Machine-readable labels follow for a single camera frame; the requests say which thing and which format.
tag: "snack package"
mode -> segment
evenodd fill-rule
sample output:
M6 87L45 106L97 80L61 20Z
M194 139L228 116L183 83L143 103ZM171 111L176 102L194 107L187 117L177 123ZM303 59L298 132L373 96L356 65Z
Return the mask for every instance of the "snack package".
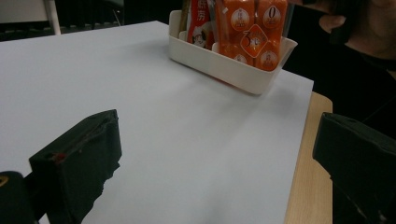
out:
M287 8L287 0L216 0L219 53L275 70Z
M207 0L191 0L187 19L187 42L212 49L214 35Z

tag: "white tabletop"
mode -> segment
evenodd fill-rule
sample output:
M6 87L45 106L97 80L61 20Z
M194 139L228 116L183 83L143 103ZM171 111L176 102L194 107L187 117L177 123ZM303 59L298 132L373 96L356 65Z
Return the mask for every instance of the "white tabletop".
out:
M283 223L313 82L282 71L246 94L170 60L167 29L0 43L0 171L28 175L42 147L117 109L120 168L84 223Z

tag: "orange diamond label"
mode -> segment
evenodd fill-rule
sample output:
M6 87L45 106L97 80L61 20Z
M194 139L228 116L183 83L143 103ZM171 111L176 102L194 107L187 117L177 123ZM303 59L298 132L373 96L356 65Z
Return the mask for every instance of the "orange diamond label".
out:
M254 24L249 30L244 31L244 37L241 39L242 49L252 58L257 58L264 46L268 42L268 37L262 28Z

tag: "white basket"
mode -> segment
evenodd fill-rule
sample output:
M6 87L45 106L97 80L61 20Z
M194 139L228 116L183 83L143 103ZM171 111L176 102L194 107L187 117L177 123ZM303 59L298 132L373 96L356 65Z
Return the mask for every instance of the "white basket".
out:
M282 37L280 63L274 71L266 72L186 42L185 33L178 31L180 17L180 10L172 11L170 14L169 57L253 94L268 91L275 76L297 46L295 41Z

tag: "plastic tray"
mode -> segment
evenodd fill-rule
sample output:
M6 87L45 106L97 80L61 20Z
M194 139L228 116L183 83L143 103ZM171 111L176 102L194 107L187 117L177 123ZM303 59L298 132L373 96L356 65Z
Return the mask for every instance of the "plastic tray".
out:
M170 14L169 57L253 94L263 94L269 90L274 78L297 46L295 41L283 37L280 63L274 71L266 72L186 42L185 32L178 31L180 17L181 10L172 11Z

